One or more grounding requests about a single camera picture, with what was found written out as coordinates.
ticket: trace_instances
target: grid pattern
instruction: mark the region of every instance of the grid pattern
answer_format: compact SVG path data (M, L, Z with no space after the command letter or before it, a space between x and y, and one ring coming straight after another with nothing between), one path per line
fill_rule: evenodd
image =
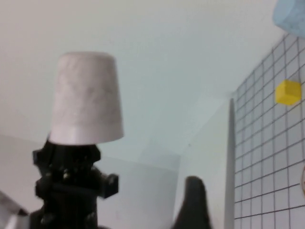
M275 103L284 79L302 84L302 101ZM305 40L291 34L234 94L235 229L304 229Z

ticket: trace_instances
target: blue object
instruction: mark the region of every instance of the blue object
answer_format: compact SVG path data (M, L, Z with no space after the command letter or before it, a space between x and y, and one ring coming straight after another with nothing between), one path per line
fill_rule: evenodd
M283 30L305 38L305 0L278 0L273 21Z

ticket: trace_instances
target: white wall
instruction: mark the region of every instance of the white wall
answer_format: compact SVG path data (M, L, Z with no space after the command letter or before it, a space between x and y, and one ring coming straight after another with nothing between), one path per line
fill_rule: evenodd
M174 218L183 199L185 178L196 175L203 179L207 190L213 228L233 228L234 148L228 144L228 137L234 133L229 134L229 108L229 102L222 105L182 154Z
M0 190L29 211L41 207L34 195L40 175L32 150L42 145L0 135ZM177 173L167 169L104 157L97 166L120 175L119 194L98 201L99 223L112 229L169 229Z

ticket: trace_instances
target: white ceiling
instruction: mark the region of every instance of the white ceiling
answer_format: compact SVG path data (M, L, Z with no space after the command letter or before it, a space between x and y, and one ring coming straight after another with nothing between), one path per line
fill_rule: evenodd
M59 55L118 62L125 138L106 155L176 169L190 139L283 35L275 0L0 0L0 133L49 131Z

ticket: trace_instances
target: yellow block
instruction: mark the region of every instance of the yellow block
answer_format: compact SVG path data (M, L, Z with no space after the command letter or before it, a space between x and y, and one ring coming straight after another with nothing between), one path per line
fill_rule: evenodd
M279 104L293 105L301 100L301 84L290 80L281 82L275 90L275 101Z

